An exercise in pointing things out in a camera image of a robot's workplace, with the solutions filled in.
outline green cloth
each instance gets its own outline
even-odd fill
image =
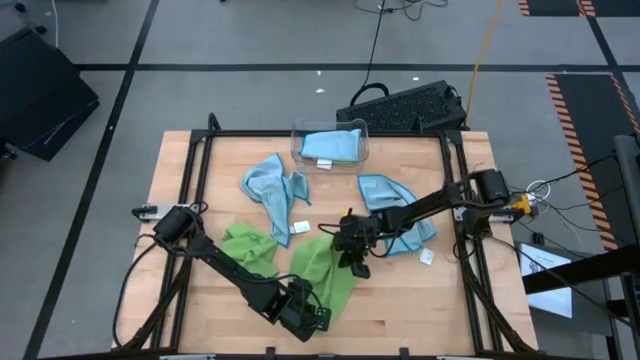
[[[278,243],[271,236],[240,222],[227,228],[222,241],[222,251],[250,273],[264,277],[278,275],[272,262]]]
[[[356,285],[351,268],[339,268],[340,253],[331,248],[332,238],[320,236],[297,247],[290,273],[309,280],[323,307],[331,309],[331,322],[337,319]]]

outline label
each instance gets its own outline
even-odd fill
[[[331,170],[331,160],[325,160],[325,159],[318,159],[318,168],[319,169],[325,169],[325,170]]]
[[[420,262],[423,264],[431,265],[431,263],[433,262],[434,254],[435,253],[432,250],[429,250],[427,248],[422,249],[422,252],[420,253]]]
[[[296,231],[296,234],[311,231],[311,225],[309,225],[308,221],[299,221],[294,223],[293,228]]]
[[[289,232],[292,234],[300,234],[311,231],[311,225],[308,221],[298,221],[293,226],[289,226]]]

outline black cable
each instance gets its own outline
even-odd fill
[[[577,227],[578,229],[582,229],[582,230],[585,230],[585,231],[598,232],[598,233],[599,233],[599,232],[603,232],[603,231],[604,231],[604,232],[607,232],[607,233],[611,234],[611,236],[613,236],[613,238],[614,238],[615,240],[618,240],[618,241],[620,241],[621,243],[623,243],[623,244],[625,244],[625,245],[631,245],[631,243],[630,243],[630,242],[627,242],[626,240],[621,239],[620,237],[616,236],[613,232],[611,232],[611,231],[609,231],[609,230],[590,229],[590,228],[587,228],[587,227],[584,227],[584,226],[580,226],[580,225],[578,225],[578,224],[574,223],[573,221],[569,220],[569,218],[567,218],[567,217],[562,213],[562,211],[558,210],[555,206],[553,206],[553,205],[552,205],[551,203],[549,203],[548,201],[543,200],[543,202],[544,202],[545,204],[547,204],[551,209],[553,209],[553,211],[555,211],[556,213],[558,213],[558,215],[560,215],[560,217],[561,217],[561,218],[563,218],[566,222],[568,222],[569,224],[571,224],[571,225],[573,225],[573,226]]]
[[[364,79],[364,83],[361,88],[367,85],[369,81],[369,74],[371,74],[371,65],[373,64],[373,55],[376,53],[376,44],[378,43],[378,33],[380,32],[380,23],[382,23],[382,14],[384,14],[384,5],[387,3],[387,0],[382,0],[382,7],[380,8],[380,13],[378,15],[378,26],[376,27],[376,36],[373,38],[373,47],[371,48],[371,57],[369,58],[369,65],[367,65],[367,77]]]
[[[138,236],[137,240],[140,240],[140,239],[142,239],[144,237],[153,238],[153,235],[151,235],[151,234],[142,234],[142,235]],[[140,255],[133,261],[133,263],[131,263],[131,266],[129,266],[129,269],[127,270],[127,273],[124,275],[124,280],[122,281],[122,286],[120,287],[120,294],[118,295],[118,302],[116,303],[116,311],[115,311],[115,314],[113,315],[113,324],[111,326],[111,333],[113,335],[113,342],[116,343],[116,347],[118,347],[118,348],[122,347],[122,343],[120,343],[120,339],[118,339],[118,316],[120,315],[120,307],[122,306],[122,299],[124,298],[124,292],[125,292],[125,289],[127,288],[127,282],[129,282],[129,276],[131,276],[131,273],[133,272],[133,269],[136,267],[136,265],[138,265],[140,260],[142,260],[142,258],[145,255],[147,255],[151,250],[153,250],[153,248],[156,245],[157,244],[154,242],[153,244],[151,244],[151,246],[149,246],[142,253],[140,253]]]
[[[297,274],[287,274],[287,275],[282,275],[279,277],[275,277],[275,278],[265,278],[265,279],[252,279],[252,278],[248,278],[245,277],[244,275],[240,274],[239,272],[235,271],[234,274],[236,276],[238,276],[240,279],[252,283],[252,284],[268,284],[268,283],[272,283],[272,282],[277,282],[280,280],[284,280],[284,279],[301,279],[300,275]]]
[[[581,290],[579,290],[578,288],[576,288],[575,286],[569,284],[569,282],[565,279],[563,279],[560,275],[556,274],[554,271],[544,267],[542,264],[540,264],[539,262],[537,262],[536,260],[534,260],[531,256],[529,256],[528,254],[525,254],[523,251],[521,251],[520,249],[518,249],[517,247],[511,245],[510,243],[504,241],[504,240],[500,240],[498,238],[495,237],[491,237],[491,239],[496,240],[499,243],[502,243],[510,248],[512,248],[517,254],[523,255],[526,258],[528,258],[531,262],[533,262],[534,264],[536,264],[537,266],[539,266],[543,271],[545,271],[546,273],[548,273],[549,275],[551,275],[552,277],[554,277],[556,280],[558,280],[559,282],[561,282],[564,286],[571,288],[571,290],[575,291],[578,295],[582,296],[585,300],[587,300],[588,302],[590,302],[591,304],[593,304],[595,307],[597,307],[598,309],[600,309],[601,311],[603,311],[605,314],[608,314],[609,317],[612,317],[618,321],[620,321],[621,323],[627,325],[628,327],[634,329],[637,331],[637,329],[635,329],[635,326],[633,326],[629,321],[624,320],[623,318],[619,317],[618,315],[612,313],[611,311],[609,311],[607,308],[601,306],[600,304],[598,304],[595,300],[593,300],[591,297],[589,297],[587,294],[585,294],[584,292],[582,292]]]
[[[387,251],[384,252],[384,254],[382,255],[378,255],[376,253],[373,252],[373,249],[369,249],[369,253],[373,256],[373,257],[377,257],[377,258],[385,258],[387,256],[389,256],[389,253],[391,252],[391,249],[393,249],[393,244],[395,244],[396,239],[398,238],[398,234],[400,234],[400,230],[402,230],[402,227],[404,226],[404,224],[407,222],[407,218],[409,217],[409,214],[407,214],[404,219],[402,219],[402,221],[400,222],[400,225],[396,228],[396,231],[393,233],[393,238],[391,238],[391,243],[389,244],[389,246],[387,246]]]
[[[468,253],[467,256],[463,258],[460,256],[460,251],[459,250],[456,251],[457,249],[459,249],[461,245],[466,246],[466,241],[455,241],[453,243],[453,248],[451,249],[451,252],[453,253],[453,257],[458,260],[468,261],[471,258],[471,256],[473,256],[473,254],[476,253],[477,247],[474,246],[473,249],[471,249],[471,252]]]
[[[535,188],[529,190],[529,193],[535,193],[538,189],[540,189],[541,187],[543,187],[543,186],[545,186],[547,184],[556,183],[556,182],[558,182],[560,180],[568,178],[569,176],[575,175],[575,174],[580,173],[580,172],[584,172],[585,170],[590,169],[591,167],[595,166],[596,164],[601,163],[601,162],[603,162],[605,160],[608,160],[608,159],[611,159],[611,158],[615,158],[615,155],[607,155],[605,157],[601,157],[601,158],[599,158],[597,160],[594,160],[594,161],[591,161],[591,162],[587,163],[585,166],[583,166],[583,167],[581,167],[579,169],[576,169],[576,170],[574,170],[574,171],[572,171],[570,173],[567,173],[567,174],[562,175],[562,176],[558,176],[558,177],[553,178],[551,180],[547,180],[547,181],[541,182],[540,184],[538,184],[538,186],[536,186]]]
[[[527,229],[529,232],[531,232],[532,234],[535,234],[535,231],[531,230],[531,229],[527,226],[528,224],[526,224],[526,225],[525,225],[522,221],[518,221],[518,223],[519,223],[520,225],[522,225],[522,227],[524,227],[525,229]],[[581,258],[581,259],[584,259],[584,258],[585,258],[584,256],[582,256],[582,255],[580,255],[580,254],[577,254],[577,253],[573,252],[572,250],[569,250],[569,248],[567,248],[566,246],[564,246],[564,245],[560,244],[559,242],[557,242],[557,241],[555,241],[555,240],[552,240],[552,239],[549,239],[549,238],[548,238],[546,235],[544,235],[544,234],[542,234],[542,237],[543,237],[545,240],[548,240],[550,243],[555,244],[556,246],[558,246],[559,248],[563,249],[564,251],[568,252],[569,254],[571,254],[571,255],[573,255],[573,256],[579,257],[579,258]]]
[[[418,3],[420,4],[420,10],[418,11],[418,16],[415,18],[412,18],[407,12],[407,9],[411,7],[411,5],[418,4]],[[406,16],[407,19],[411,21],[419,21],[420,18],[422,18],[422,9],[424,8],[425,5],[431,5],[435,7],[446,7],[447,5],[449,5],[449,0],[443,0],[442,3],[440,4],[435,4],[435,3],[432,3],[429,1],[423,1],[423,0],[402,0],[402,11],[404,11],[404,16]]]
[[[360,7],[358,5],[358,2],[359,2],[359,0],[354,0],[353,1],[353,6],[356,9],[358,9],[360,11],[368,12],[368,13],[371,13],[371,14],[376,14],[376,15],[378,15],[380,13],[380,11],[374,11],[374,10],[362,8],[362,7]],[[407,3],[408,3],[408,5],[406,3],[403,3],[402,7],[396,7],[396,8],[388,7],[388,8],[381,8],[381,10],[382,10],[382,12],[384,14],[393,14],[395,11],[403,10],[404,13],[405,13],[405,16],[408,19],[410,19],[412,21],[417,21],[422,17],[422,8],[424,7],[424,5],[431,5],[431,6],[435,6],[435,7],[446,7],[447,5],[449,5],[449,0],[442,0],[441,3],[433,3],[433,2],[430,2],[430,1],[426,1],[426,0],[417,0],[417,1],[416,0],[408,0]],[[407,14],[407,9],[412,7],[413,5],[416,5],[416,4],[420,4],[420,11],[419,11],[419,15],[417,17],[417,20],[413,20],[414,18],[412,18],[411,16],[409,16]]]
[[[322,231],[323,233],[335,236],[336,235],[335,232],[331,232],[331,231],[325,229],[324,227],[337,227],[337,228],[339,228],[340,225],[336,225],[336,224],[318,224],[318,229],[320,229],[320,231]]]
[[[558,209],[558,210],[571,210],[571,209],[575,209],[575,208],[578,208],[578,207],[581,207],[581,206],[589,206],[589,205],[593,204],[594,202],[598,202],[598,201],[602,200],[607,195],[613,194],[614,192],[616,192],[617,190],[620,190],[621,188],[622,188],[622,185],[618,185],[618,186],[616,186],[614,188],[611,188],[611,189],[609,189],[607,191],[604,191],[602,194],[600,194],[600,196],[597,199],[593,199],[593,200],[591,200],[589,202],[586,202],[586,203],[583,203],[583,204],[571,205],[571,206],[567,206],[567,207],[564,207],[564,208],[556,207],[556,209]]]

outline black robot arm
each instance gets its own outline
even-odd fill
[[[214,245],[202,229],[201,217],[192,209],[174,206],[153,230],[154,241],[167,252],[204,261],[240,289],[251,309],[272,324],[280,321],[301,341],[309,340],[315,330],[327,331],[331,310],[308,302],[314,295],[308,280],[292,274],[265,278],[247,271]],[[184,237],[189,239],[187,246],[179,246]],[[286,286],[279,281],[285,278],[292,279]]]
[[[466,199],[466,186],[475,183],[475,197]],[[351,210],[340,219],[340,230],[334,234],[333,247],[342,251],[339,266],[350,266],[353,275],[368,279],[369,268],[364,257],[378,240],[397,238],[413,225],[442,211],[465,208],[462,213],[463,231],[471,237],[490,232],[489,216],[509,204],[510,197],[502,173],[484,170],[469,174],[458,182],[445,184],[409,205],[375,210],[368,217],[353,215]]]

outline white paper sheet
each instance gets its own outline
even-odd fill
[[[556,266],[569,264],[571,262],[569,259],[548,253],[544,250],[540,250],[526,244],[520,245],[520,251],[531,256],[531,258],[547,269],[552,269]],[[529,258],[520,254],[520,273],[522,276],[538,271],[543,270],[540,266],[529,260]],[[531,307],[567,318],[571,318],[573,316],[570,288],[545,291],[537,294],[531,294],[527,297],[529,298],[529,306]]]

